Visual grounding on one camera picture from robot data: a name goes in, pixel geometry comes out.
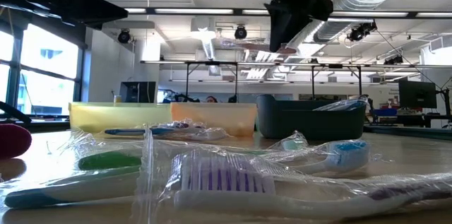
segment white toothbrush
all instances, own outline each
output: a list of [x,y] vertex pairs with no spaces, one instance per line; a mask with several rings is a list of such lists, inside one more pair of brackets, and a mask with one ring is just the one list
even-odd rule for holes
[[349,172],[364,167],[369,162],[369,152],[369,144],[362,140],[331,142],[324,161],[291,168],[308,175],[327,171]]
[[337,201],[303,201],[278,196],[275,180],[257,173],[246,158],[215,156],[183,161],[177,210],[207,211],[261,217],[341,219],[384,213],[421,200],[447,199],[444,181],[406,187],[382,187],[366,195]]

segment orange plastic container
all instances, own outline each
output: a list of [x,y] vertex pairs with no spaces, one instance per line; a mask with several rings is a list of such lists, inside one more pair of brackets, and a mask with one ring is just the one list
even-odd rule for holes
[[207,127],[223,128],[231,136],[253,136],[256,104],[171,103],[173,121],[191,119]]

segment spotlight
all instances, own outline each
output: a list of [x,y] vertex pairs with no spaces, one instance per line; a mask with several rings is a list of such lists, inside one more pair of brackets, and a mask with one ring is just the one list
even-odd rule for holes
[[397,65],[397,64],[402,64],[402,63],[403,63],[403,57],[401,55],[398,55],[391,59],[386,59],[384,61],[384,65]]
[[246,39],[246,36],[248,35],[248,33],[246,32],[245,26],[243,25],[239,25],[237,27],[237,30],[235,31],[235,39],[236,40],[244,40]]
[[353,28],[352,32],[347,36],[350,41],[360,41],[370,35],[371,32],[377,30],[375,21],[373,23],[362,23],[357,28]]
[[133,38],[130,35],[130,30],[129,29],[122,29],[121,33],[119,33],[119,35],[118,35],[119,43],[129,44],[130,42],[132,42],[132,40],[133,40]]

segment person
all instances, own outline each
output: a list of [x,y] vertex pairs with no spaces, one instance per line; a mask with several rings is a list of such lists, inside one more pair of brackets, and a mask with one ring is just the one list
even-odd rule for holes
[[213,96],[208,96],[206,98],[207,103],[218,103],[218,100]]

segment red ball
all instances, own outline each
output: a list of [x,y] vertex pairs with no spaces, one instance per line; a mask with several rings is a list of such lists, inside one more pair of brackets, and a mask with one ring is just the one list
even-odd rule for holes
[[0,124],[0,160],[24,154],[31,146],[31,134],[15,124]]

